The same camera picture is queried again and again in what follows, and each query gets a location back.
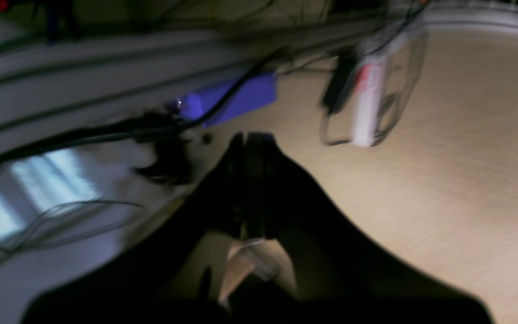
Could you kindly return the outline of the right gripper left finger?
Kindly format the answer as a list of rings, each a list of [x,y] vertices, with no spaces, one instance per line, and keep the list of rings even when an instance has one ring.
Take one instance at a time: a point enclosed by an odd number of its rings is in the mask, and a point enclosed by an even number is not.
[[[164,224],[135,247],[82,277],[35,298],[23,324],[226,324],[228,312],[210,300],[213,272],[192,280],[193,298],[163,298],[160,290],[187,261],[204,234],[230,237],[241,223],[234,215],[234,169],[243,134],[232,137],[216,167]]]

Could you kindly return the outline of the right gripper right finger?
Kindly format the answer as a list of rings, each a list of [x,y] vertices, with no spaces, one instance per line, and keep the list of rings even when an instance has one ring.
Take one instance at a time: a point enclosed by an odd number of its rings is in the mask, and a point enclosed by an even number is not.
[[[251,232],[290,258],[296,300],[285,324],[491,324],[485,306],[409,266],[362,232],[268,133],[245,149]]]

